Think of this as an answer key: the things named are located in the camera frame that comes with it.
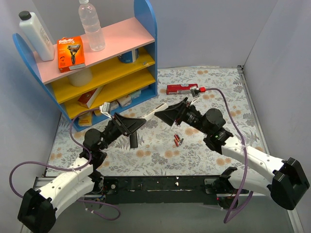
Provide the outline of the white air conditioner remote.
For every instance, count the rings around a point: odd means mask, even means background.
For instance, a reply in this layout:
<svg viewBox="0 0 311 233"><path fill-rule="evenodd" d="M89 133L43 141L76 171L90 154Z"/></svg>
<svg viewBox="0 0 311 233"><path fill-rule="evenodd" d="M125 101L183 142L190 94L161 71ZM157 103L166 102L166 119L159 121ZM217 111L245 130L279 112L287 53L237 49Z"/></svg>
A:
<svg viewBox="0 0 311 233"><path fill-rule="evenodd" d="M149 121L150 119L152 119L155 116L156 112L163 111L167 108L168 108L167 103L162 103L159 106L157 106L155 109L153 109L150 113L142 116L142 118L145 119L146 121Z"/></svg>

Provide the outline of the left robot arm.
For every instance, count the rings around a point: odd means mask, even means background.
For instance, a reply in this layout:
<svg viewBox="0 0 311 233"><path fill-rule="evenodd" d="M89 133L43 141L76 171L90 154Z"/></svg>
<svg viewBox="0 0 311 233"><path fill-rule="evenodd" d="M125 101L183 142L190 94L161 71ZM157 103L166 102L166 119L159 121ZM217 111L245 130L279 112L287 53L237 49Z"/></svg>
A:
<svg viewBox="0 0 311 233"><path fill-rule="evenodd" d="M103 150L121 135L134 134L151 118L151 115L129 118L115 113L104 131L88 130L83 151L73 164L50 183L38 190L31 188L23 195L18 220L34 233L47 233L60 214L81 196L89 192L99 194L104 185L97 168L107 156Z"/></svg>

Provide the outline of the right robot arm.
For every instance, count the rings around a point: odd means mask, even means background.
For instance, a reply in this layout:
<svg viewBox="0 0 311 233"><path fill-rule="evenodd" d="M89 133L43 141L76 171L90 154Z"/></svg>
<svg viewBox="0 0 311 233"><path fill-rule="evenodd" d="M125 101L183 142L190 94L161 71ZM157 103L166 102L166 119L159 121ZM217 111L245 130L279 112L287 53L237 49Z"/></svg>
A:
<svg viewBox="0 0 311 233"><path fill-rule="evenodd" d="M220 110L211 108L201 114L187 99L168 106L166 103L156 108L155 116L172 126L182 122L204 133L206 146L224 156L253 169L259 176L245 179L244 188L264 195L287 210L293 210L310 187L301 163L289 158L283 160L258 149L242 144L240 137L226 131L225 120Z"/></svg>

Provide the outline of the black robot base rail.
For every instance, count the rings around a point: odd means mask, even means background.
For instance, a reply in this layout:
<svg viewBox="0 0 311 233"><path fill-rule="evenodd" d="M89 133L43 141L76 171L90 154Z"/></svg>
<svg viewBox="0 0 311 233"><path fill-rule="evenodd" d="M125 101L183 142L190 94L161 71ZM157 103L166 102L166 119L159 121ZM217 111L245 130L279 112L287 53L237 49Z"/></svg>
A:
<svg viewBox="0 0 311 233"><path fill-rule="evenodd" d="M236 194L234 188L220 175L196 176L110 176L95 186L92 195L106 203L158 204L158 203L202 203L229 207L229 201L219 201L218 195Z"/></svg>

